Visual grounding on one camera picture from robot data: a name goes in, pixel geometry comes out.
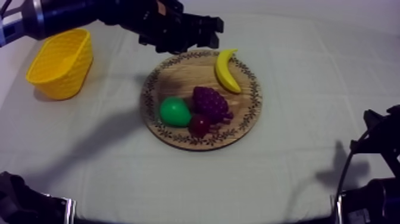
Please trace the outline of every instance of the woven plastic basket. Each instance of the woven plastic basket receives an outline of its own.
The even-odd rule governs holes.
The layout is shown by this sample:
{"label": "woven plastic basket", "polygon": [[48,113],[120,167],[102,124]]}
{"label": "woven plastic basket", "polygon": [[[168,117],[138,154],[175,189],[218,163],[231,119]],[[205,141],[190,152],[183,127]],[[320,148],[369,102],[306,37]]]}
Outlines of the woven plastic basket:
{"label": "woven plastic basket", "polygon": [[70,30],[45,41],[26,79],[51,99],[68,99],[81,89],[92,61],[90,33]]}

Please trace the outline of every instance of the green fruit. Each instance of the green fruit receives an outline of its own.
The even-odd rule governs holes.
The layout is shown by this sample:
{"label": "green fruit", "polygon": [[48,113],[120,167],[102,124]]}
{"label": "green fruit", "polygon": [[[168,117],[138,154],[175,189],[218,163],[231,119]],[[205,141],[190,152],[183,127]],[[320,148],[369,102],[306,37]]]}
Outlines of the green fruit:
{"label": "green fruit", "polygon": [[160,115],[165,124],[178,127],[188,126],[192,118],[186,103],[178,97],[166,98],[160,106]]}

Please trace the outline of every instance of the grape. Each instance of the grape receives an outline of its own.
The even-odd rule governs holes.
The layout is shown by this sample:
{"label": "grape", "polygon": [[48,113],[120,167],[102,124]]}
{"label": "grape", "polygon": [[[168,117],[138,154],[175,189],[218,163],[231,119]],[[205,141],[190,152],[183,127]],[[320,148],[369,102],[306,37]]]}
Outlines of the grape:
{"label": "grape", "polygon": [[195,111],[209,118],[213,125],[224,119],[233,119],[233,114],[229,113],[228,102],[212,88],[196,86],[192,99]]}

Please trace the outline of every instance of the table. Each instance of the table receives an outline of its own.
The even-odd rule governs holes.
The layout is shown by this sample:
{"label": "table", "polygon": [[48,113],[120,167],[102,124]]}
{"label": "table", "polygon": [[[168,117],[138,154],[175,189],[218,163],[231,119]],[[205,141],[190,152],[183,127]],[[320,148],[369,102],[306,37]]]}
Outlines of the table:
{"label": "table", "polygon": [[[0,110],[0,167],[41,192],[78,201],[77,215],[118,223],[280,223],[330,212],[363,111],[400,102],[400,40],[343,24],[221,14],[221,49],[256,74],[264,104],[242,140],[190,153],[157,140],[139,115],[146,76],[168,54],[120,27],[88,25],[94,64],[78,96],[52,102],[24,75]],[[358,155],[345,188],[392,176]]]}

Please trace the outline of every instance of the round wooden plate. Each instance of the round wooden plate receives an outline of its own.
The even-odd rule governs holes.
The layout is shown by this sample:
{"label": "round wooden plate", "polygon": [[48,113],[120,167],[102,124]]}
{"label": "round wooden plate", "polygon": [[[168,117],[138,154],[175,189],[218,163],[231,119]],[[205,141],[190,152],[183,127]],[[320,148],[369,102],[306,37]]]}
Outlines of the round wooden plate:
{"label": "round wooden plate", "polygon": [[[150,131],[165,143],[189,151],[216,150],[246,135],[261,113],[260,85],[250,69],[236,57],[229,61],[229,70],[242,88],[241,94],[226,91],[215,76],[214,64],[219,52],[190,51],[162,62],[146,79],[140,96],[140,111]],[[196,86],[211,87],[228,102],[234,118],[229,125],[221,124],[218,133],[204,138],[192,137],[187,128],[168,127],[160,119],[160,104],[167,97],[185,99],[191,108]]]}

